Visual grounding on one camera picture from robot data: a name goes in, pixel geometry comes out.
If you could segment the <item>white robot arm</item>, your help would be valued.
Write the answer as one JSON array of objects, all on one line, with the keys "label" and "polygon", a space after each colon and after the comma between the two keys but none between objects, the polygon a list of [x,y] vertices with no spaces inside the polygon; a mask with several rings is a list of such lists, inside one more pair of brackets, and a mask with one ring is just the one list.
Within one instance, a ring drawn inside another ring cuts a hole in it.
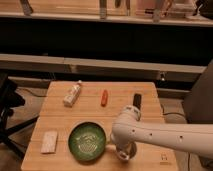
[{"label": "white robot arm", "polygon": [[120,150],[141,142],[213,159],[213,124],[141,122],[140,110],[125,106],[112,124],[111,141]]}]

